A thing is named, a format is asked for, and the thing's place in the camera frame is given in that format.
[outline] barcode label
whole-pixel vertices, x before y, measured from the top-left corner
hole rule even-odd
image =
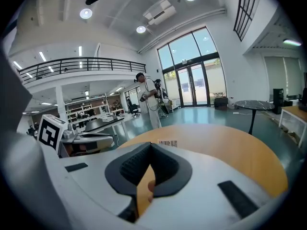
[[[176,140],[158,140],[158,143],[161,145],[167,145],[171,147],[177,148],[177,141]]]

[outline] teal floor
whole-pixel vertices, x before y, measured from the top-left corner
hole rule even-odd
[[[163,127],[191,123],[219,124],[248,132],[251,122],[251,110],[236,109],[235,112],[245,115],[234,115],[233,110],[221,111],[215,110],[213,107],[179,108],[169,114],[168,118],[160,119],[160,121]],[[152,129],[148,114],[128,120],[125,124],[130,139]],[[115,126],[115,130],[118,134],[118,145],[120,146],[127,141],[122,125]],[[108,128],[104,132],[113,134],[112,128]],[[276,154],[286,171],[288,182],[291,186],[302,164],[302,159],[304,158],[302,150],[304,149],[298,149],[290,137],[265,115],[256,115],[253,136],[263,141]]]

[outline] air conditioner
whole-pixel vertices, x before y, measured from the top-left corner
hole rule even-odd
[[[168,0],[160,0],[151,6],[143,16],[146,17],[149,25],[160,24],[162,21],[176,13],[175,7]]]

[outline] chair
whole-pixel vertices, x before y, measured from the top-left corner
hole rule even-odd
[[[140,114],[138,114],[138,111],[139,111],[138,105],[133,104],[133,105],[130,106],[130,112],[131,112],[131,113],[134,113],[134,114],[132,115],[132,117],[138,117],[138,116],[140,116]]]

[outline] door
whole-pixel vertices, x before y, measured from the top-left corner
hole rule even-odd
[[[209,87],[203,63],[177,70],[181,107],[210,106]]]

